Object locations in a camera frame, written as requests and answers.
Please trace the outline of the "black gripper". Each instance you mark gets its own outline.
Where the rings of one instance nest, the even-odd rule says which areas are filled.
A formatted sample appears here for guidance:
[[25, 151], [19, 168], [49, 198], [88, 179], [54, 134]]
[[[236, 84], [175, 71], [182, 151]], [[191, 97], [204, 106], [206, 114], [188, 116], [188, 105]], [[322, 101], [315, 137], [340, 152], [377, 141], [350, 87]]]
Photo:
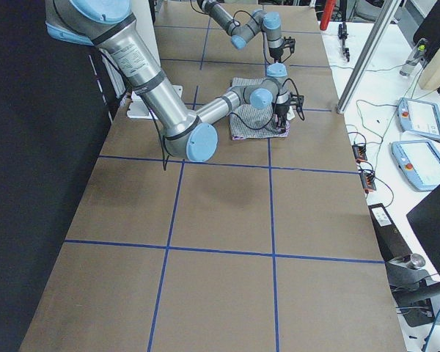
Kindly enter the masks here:
[[286, 129], [287, 125], [287, 114], [290, 108], [295, 107], [298, 114], [303, 115], [303, 95], [294, 95], [291, 93], [283, 93], [277, 95], [275, 101], [273, 102], [273, 118], [276, 123], [277, 129]]
[[[274, 63], [283, 63], [294, 54], [295, 48], [296, 39], [294, 37], [280, 37], [270, 42], [270, 57]], [[285, 50], [288, 50], [289, 54], [283, 59]]]

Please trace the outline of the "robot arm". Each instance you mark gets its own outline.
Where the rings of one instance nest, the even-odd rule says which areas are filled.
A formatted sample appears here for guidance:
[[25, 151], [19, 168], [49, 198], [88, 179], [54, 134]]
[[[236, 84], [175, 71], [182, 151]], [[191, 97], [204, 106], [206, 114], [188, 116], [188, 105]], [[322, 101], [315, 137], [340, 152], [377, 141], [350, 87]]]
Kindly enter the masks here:
[[229, 14], [217, 1], [197, 1], [203, 14], [209, 15], [230, 36], [232, 45], [244, 49], [259, 33], [267, 43], [269, 56], [274, 63], [283, 63], [291, 57], [296, 48], [293, 37], [282, 36], [282, 19], [278, 12], [255, 10], [246, 12], [249, 20], [241, 24], [233, 15]]
[[285, 49], [294, 50], [295, 40], [282, 36], [279, 13], [256, 10], [242, 25], [217, 1], [199, 1], [198, 5], [202, 14], [210, 16], [230, 36], [237, 49], [263, 33], [274, 63], [267, 67], [261, 83], [230, 87], [197, 111], [186, 107], [138, 34], [129, 1], [46, 1], [45, 11], [52, 38], [109, 53], [133, 91], [163, 125], [158, 139], [165, 154], [204, 162], [217, 148], [214, 123], [239, 106], [271, 108], [271, 119], [284, 131], [290, 107], [301, 111], [304, 97], [285, 86], [289, 78], [282, 55]]

